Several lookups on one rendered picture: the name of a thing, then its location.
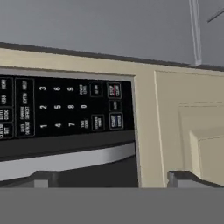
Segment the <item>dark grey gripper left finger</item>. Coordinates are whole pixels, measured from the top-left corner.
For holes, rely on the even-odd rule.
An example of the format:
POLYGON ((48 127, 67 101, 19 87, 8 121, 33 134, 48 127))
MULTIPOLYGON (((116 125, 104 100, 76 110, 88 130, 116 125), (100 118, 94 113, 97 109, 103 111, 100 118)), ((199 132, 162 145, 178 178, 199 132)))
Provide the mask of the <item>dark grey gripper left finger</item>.
POLYGON ((59 174, 56 171, 35 171, 22 178, 0 180, 2 188, 51 188, 58 187, 59 174))

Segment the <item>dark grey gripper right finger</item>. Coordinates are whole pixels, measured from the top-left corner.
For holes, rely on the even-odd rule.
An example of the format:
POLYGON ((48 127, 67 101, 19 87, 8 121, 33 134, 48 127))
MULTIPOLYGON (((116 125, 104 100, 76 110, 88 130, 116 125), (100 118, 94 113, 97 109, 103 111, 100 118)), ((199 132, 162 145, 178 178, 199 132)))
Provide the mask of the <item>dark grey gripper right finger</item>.
POLYGON ((170 188, 224 188, 224 185, 203 180, 191 171, 168 171, 167 178, 170 188))

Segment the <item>black microwave door, grey edge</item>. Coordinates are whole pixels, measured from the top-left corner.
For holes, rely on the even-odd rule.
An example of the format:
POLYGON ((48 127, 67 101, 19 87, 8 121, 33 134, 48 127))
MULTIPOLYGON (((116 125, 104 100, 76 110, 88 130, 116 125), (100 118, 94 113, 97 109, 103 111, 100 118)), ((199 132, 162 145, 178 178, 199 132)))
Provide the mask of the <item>black microwave door, grey edge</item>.
POLYGON ((137 187, 133 130, 0 141, 0 180, 57 172, 58 187, 137 187))

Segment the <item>beige panelled cupboard door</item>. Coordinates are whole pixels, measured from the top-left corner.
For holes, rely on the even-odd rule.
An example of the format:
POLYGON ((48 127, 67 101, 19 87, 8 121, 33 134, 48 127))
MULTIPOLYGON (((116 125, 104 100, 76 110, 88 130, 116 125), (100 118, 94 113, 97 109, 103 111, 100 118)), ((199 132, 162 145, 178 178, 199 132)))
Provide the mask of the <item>beige panelled cupboard door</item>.
POLYGON ((189 170, 224 185, 224 76, 154 73, 162 172, 151 181, 164 187, 170 170, 189 170))

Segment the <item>black microwave oven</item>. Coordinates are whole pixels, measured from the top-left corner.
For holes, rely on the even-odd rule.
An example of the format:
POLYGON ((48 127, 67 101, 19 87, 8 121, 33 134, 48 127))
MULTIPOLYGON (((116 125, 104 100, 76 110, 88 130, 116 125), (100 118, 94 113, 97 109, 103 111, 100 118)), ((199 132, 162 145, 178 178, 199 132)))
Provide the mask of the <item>black microwave oven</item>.
POLYGON ((133 130, 129 78, 0 68, 0 141, 133 130), (123 129, 109 128, 122 113, 123 129))

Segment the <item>microwave start button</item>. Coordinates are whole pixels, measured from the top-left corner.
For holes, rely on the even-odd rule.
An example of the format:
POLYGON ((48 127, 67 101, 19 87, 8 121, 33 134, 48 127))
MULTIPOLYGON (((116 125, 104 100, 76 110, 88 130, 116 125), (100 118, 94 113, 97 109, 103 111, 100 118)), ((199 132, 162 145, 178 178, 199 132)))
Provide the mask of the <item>microwave start button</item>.
POLYGON ((122 113, 110 113, 109 114, 109 128, 111 130, 123 129, 123 114, 122 113))

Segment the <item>pale grey thin bar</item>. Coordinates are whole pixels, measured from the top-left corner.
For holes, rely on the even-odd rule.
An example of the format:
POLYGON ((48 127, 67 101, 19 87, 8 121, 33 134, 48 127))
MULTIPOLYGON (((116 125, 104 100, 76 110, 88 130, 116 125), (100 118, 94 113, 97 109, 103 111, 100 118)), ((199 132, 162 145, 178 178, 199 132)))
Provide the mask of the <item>pale grey thin bar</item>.
POLYGON ((192 27, 194 65, 198 67, 202 64, 199 1, 189 0, 189 10, 192 27))

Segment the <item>dark thin rod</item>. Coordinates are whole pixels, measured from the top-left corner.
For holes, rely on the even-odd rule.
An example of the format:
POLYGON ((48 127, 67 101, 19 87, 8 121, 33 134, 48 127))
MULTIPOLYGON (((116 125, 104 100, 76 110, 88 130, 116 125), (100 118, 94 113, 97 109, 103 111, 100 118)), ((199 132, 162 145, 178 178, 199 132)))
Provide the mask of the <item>dark thin rod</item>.
POLYGON ((210 23, 211 21, 215 20, 218 16, 220 16, 221 14, 224 13, 224 8, 222 8, 221 10, 215 12, 208 20, 207 22, 210 23))

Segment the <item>beige cupboard frame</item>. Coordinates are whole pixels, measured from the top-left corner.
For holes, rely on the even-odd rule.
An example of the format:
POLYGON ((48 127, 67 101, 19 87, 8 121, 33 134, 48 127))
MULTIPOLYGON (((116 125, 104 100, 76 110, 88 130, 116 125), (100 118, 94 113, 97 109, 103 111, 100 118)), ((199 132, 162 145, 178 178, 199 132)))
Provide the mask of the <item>beige cupboard frame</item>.
POLYGON ((154 73, 165 71, 224 76, 224 70, 162 65, 136 59, 114 59, 110 56, 93 56, 89 53, 16 50, 2 47, 0 47, 0 67, 55 72, 65 77, 79 73, 85 77, 115 75, 118 78, 133 79, 140 184, 143 187, 154 187, 151 186, 151 181, 162 172, 154 73))

